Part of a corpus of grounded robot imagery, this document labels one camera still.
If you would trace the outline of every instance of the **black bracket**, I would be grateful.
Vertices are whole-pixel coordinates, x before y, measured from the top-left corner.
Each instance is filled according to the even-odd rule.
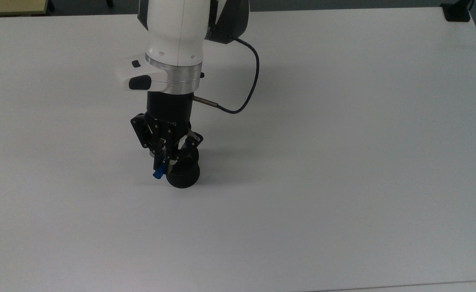
[[[454,4],[441,4],[440,7],[444,10],[445,19],[450,22],[469,22],[468,5],[471,1],[459,0]]]

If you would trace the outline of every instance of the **silver metal ring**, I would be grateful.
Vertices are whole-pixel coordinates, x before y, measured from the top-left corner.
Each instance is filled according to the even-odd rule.
[[[145,54],[146,61],[168,74],[167,94],[190,94],[199,88],[202,63],[194,66],[173,66],[153,60]]]

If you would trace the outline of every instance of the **black cylindrical object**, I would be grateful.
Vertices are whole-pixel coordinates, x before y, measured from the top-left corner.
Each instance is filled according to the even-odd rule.
[[[151,116],[164,122],[189,122],[193,92],[190,94],[165,94],[148,92],[146,110]]]

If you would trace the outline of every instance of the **gray floor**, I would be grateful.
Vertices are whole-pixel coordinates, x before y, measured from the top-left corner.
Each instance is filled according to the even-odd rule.
[[[455,0],[249,0],[252,11],[293,11],[315,9],[438,7]],[[114,0],[109,8],[104,0],[53,0],[56,7],[51,15],[137,14],[139,0]],[[471,10],[476,23],[476,0]]]

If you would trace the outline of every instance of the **black button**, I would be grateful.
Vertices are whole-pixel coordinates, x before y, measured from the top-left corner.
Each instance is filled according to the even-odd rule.
[[[149,90],[151,87],[151,78],[148,75],[133,77],[128,82],[128,87],[132,90]]]

